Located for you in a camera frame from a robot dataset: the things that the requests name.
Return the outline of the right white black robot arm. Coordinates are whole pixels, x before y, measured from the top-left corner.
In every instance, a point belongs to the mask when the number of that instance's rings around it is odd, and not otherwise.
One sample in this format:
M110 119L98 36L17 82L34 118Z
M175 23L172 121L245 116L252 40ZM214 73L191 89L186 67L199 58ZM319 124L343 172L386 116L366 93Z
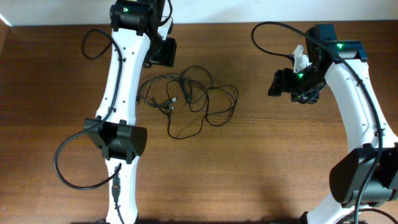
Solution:
M338 40L331 24L303 33L292 68L278 70L269 96L313 104L329 87L345 127L348 153L330 171L330 193L300 223L358 223L362 212L379 212L397 199L397 136L389 127L369 78L368 57L358 40Z

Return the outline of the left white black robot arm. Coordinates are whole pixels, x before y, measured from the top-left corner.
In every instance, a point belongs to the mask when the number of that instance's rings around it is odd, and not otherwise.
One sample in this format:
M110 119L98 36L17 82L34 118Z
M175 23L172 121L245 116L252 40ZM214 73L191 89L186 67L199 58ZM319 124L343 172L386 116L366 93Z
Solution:
M109 208L100 223L135 223L136 170L147 142L146 128L136 126L136 100L143 68L173 67L176 41L169 38L170 1L116 1L109 10L112 49L103 99L95 118L85 119L88 137L101 151L108 170Z

